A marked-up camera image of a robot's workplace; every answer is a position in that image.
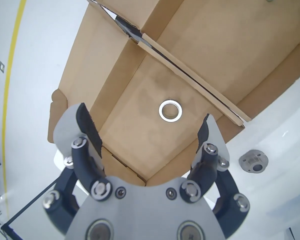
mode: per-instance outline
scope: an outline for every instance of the washer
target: washer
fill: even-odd
[[[163,114],[163,108],[167,105],[167,104],[173,104],[175,107],[177,107],[178,109],[178,114],[176,115],[176,117],[174,118],[167,118],[164,114]],[[159,115],[160,117],[165,120],[166,122],[176,122],[180,119],[181,115],[182,115],[182,107],[181,105],[175,101],[175,100],[166,100],[163,103],[160,104],[159,106]]]

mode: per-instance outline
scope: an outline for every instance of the cardboard box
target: cardboard box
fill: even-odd
[[[300,0],[94,1],[140,29],[150,46],[90,1],[52,95],[48,140],[68,106],[86,103],[107,175],[147,186],[183,175],[207,113],[227,142],[243,129],[234,110],[254,118],[300,77]],[[182,105],[177,122],[159,117],[166,99]],[[227,101],[230,108],[218,103]]]

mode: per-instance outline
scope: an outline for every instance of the white floor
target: white floor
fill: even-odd
[[[20,0],[0,0],[0,61],[7,64]],[[27,0],[13,60],[7,105],[7,191],[0,203],[12,217],[60,171],[47,142],[51,94],[57,89],[87,8],[86,0]],[[5,75],[0,71],[0,154]],[[0,192],[4,193],[2,167]]]
[[[19,2],[0,0],[3,64],[7,63]],[[27,0],[8,98],[8,193],[0,200],[3,220],[17,213],[60,173],[53,162],[56,148],[47,142],[51,93],[58,87],[86,7],[86,0]],[[0,71],[0,154],[5,75]],[[300,220],[300,80],[227,146],[230,171],[251,202],[250,214],[233,239],[283,240],[283,230]],[[239,157],[253,148],[269,157],[269,166],[261,174],[246,173],[238,164]],[[4,193],[2,167],[0,192]],[[212,188],[207,197],[215,201],[217,195]]]

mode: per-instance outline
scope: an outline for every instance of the small square sticker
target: small square sticker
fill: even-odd
[[[5,73],[5,65],[0,61],[0,70]]]

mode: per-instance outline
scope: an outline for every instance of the yellow line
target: yellow line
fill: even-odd
[[[9,217],[9,208],[8,208],[8,198],[7,198],[7,177],[6,177],[6,154],[5,154],[5,139],[6,139],[6,120],[7,120],[7,107],[8,107],[8,94],[9,94],[9,84],[11,76],[11,68],[13,64],[14,50],[17,43],[17,37],[19,32],[19,27],[23,15],[27,0],[20,0],[18,12],[16,14],[13,33],[11,37],[11,44],[7,62],[7,75],[4,85],[4,95],[3,95],[3,114],[2,114],[2,168],[3,168],[3,184],[5,192],[5,202],[7,208],[7,216]]]

